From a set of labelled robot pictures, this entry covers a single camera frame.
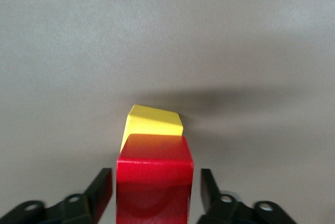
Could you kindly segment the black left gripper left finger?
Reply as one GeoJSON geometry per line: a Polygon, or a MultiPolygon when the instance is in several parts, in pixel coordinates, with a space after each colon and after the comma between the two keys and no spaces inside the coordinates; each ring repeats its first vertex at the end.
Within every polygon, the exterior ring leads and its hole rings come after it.
{"type": "Polygon", "coordinates": [[[112,178],[112,169],[103,168],[85,192],[51,207],[40,200],[23,202],[0,217],[0,224],[98,224],[113,194],[112,178]]]}

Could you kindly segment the brown paper table cover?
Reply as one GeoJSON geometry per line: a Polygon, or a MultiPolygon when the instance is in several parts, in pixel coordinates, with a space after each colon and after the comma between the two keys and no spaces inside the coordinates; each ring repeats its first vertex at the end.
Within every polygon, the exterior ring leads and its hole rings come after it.
{"type": "Polygon", "coordinates": [[[0,216],[115,167],[135,104],[179,113],[199,172],[335,224],[335,0],[0,0],[0,216]]]}

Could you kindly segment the red cube block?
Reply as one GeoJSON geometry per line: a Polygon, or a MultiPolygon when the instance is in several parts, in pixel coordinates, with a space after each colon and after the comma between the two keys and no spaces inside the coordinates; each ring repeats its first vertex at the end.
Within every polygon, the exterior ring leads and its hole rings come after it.
{"type": "Polygon", "coordinates": [[[116,224],[188,224],[193,174],[184,136],[131,134],[116,164],[116,224]]]}

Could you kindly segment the yellow cube block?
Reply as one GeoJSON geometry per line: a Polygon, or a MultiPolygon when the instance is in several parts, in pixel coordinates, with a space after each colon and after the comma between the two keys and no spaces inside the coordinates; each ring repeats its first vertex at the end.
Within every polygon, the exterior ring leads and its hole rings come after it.
{"type": "Polygon", "coordinates": [[[131,134],[181,136],[183,130],[178,113],[144,105],[133,105],[126,119],[120,152],[131,134]]]}

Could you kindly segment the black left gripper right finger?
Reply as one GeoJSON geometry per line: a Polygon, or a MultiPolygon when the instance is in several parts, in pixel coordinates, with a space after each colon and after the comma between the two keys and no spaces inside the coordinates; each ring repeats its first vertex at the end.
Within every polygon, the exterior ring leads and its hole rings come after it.
{"type": "Polygon", "coordinates": [[[278,204],[257,201],[246,206],[227,192],[221,192],[210,169],[201,169],[200,193],[205,213],[196,224],[297,224],[278,204]]]}

